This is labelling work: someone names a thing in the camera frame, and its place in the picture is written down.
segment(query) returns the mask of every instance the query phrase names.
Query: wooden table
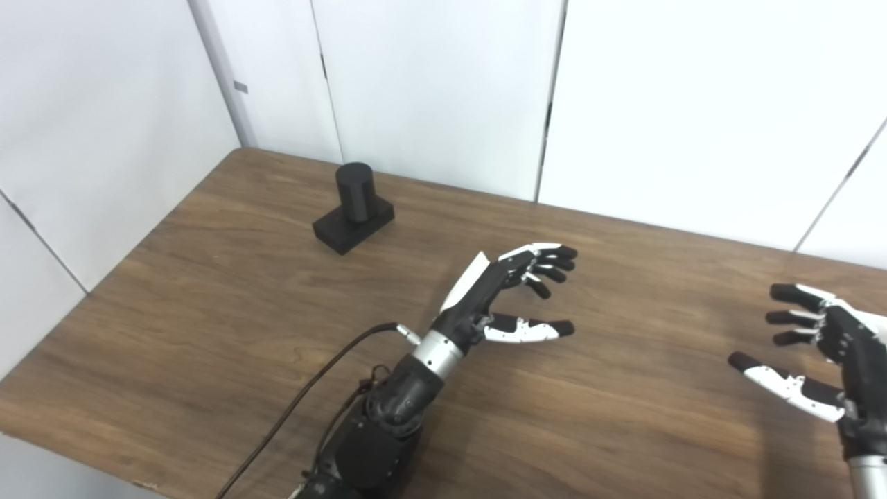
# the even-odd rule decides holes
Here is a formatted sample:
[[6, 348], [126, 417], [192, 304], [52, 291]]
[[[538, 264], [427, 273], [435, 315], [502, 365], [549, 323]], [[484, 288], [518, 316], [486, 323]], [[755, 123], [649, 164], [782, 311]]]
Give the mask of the wooden table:
[[[801, 281], [884, 313], [886, 272], [381, 174], [396, 220], [339, 257], [310, 226], [337, 204], [333, 171], [232, 153], [0, 384], [0, 431], [211, 498], [359, 331], [424, 330], [478, 250], [555, 241], [580, 252], [569, 281], [548, 301], [509, 290], [494, 310], [577, 333], [474, 349], [432, 407], [404, 496], [850, 496], [832, 426], [726, 356], [835, 382], [814, 349], [770, 344], [768, 286]], [[356, 379], [409, 349], [393, 333], [360, 345], [231, 498], [286, 497]]]

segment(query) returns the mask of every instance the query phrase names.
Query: robotic hand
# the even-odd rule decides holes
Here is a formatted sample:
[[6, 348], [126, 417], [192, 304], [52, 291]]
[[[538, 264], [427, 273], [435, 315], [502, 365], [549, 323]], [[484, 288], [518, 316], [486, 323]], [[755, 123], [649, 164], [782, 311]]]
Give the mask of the robotic hand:
[[539, 276], [564, 282], [575, 267], [574, 249], [533, 243], [491, 262], [483, 253], [452, 287], [423, 337], [398, 326], [415, 349], [391, 375], [356, 403], [319, 454], [299, 499], [386, 497], [415, 450], [426, 409], [473, 345], [487, 339], [525, 343], [573, 334], [569, 321], [544, 322], [491, 313], [502, 289], [525, 284], [540, 297], [551, 292]]
[[855, 496], [887, 498], [887, 317], [860, 312], [831, 293], [800, 284], [774, 284], [770, 296], [805, 309], [766, 315], [771, 324], [797, 326], [773, 336], [773, 342], [816, 346], [841, 367], [843, 390], [792, 376], [742, 352], [730, 355], [730, 365], [789, 404], [837, 423]]

